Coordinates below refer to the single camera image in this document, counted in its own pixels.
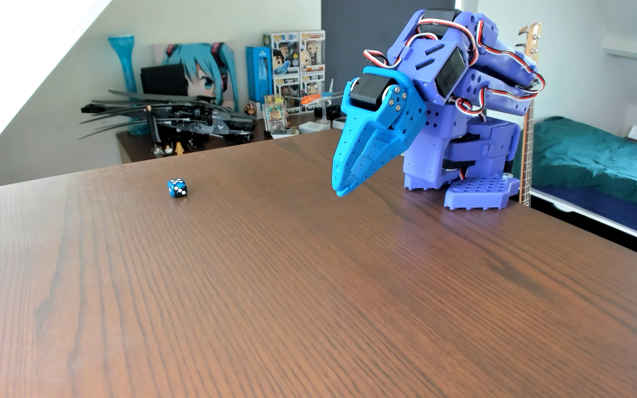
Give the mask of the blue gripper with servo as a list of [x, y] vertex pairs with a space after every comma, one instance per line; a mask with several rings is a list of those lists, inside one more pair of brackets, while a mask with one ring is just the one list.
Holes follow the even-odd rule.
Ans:
[[347, 118], [332, 167], [332, 188], [339, 197], [405, 152], [426, 121], [412, 80], [381, 67], [366, 67], [346, 84], [342, 110]]

